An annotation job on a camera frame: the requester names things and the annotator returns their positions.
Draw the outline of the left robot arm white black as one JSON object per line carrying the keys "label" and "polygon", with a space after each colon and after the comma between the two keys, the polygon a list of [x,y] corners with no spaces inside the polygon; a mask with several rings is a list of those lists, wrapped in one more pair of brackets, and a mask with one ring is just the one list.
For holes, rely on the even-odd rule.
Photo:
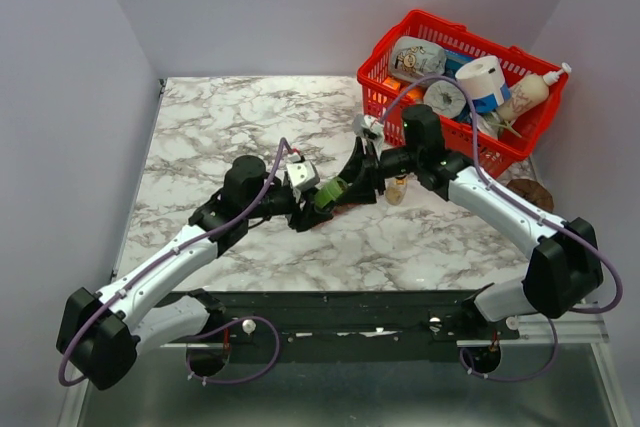
{"label": "left robot arm white black", "polygon": [[250,219],[285,216],[293,228],[305,231],[314,224],[310,215],[331,217],[320,199],[312,162],[295,154],[284,177],[276,173],[258,157],[237,158],[222,189],[156,254],[95,293],[80,288],[71,294],[56,341],[62,355],[60,384],[89,381],[106,390],[122,380],[139,357],[176,340],[209,342],[220,337],[222,354],[228,356],[234,327],[248,336],[257,327],[267,328],[279,350],[281,338],[271,321],[256,315],[229,318],[225,307],[205,291],[162,302],[183,280],[237,244],[248,233]]}

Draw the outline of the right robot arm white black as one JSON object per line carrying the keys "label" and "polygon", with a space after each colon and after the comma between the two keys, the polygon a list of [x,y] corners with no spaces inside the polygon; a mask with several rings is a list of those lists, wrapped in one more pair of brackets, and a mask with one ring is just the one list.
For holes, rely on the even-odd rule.
{"label": "right robot arm white black", "polygon": [[587,221],[548,214],[448,149],[440,118],[430,107],[409,106],[402,121],[404,145],[385,148],[381,123],[369,115],[355,117],[357,140],[339,174],[347,184],[339,201],[373,203],[386,180],[413,174],[422,187],[480,217],[518,248],[529,261],[525,275],[483,287],[467,300],[459,317],[467,336],[483,338],[509,316],[540,313],[557,319],[602,284],[595,231]]}

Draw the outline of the green pill bottle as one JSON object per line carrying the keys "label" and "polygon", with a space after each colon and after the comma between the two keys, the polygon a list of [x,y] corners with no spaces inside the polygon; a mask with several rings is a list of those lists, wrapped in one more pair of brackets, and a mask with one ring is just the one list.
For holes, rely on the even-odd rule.
{"label": "green pill bottle", "polygon": [[338,176],[329,180],[315,193],[315,208],[318,211],[333,209],[338,199],[343,195],[348,187],[349,184]]}

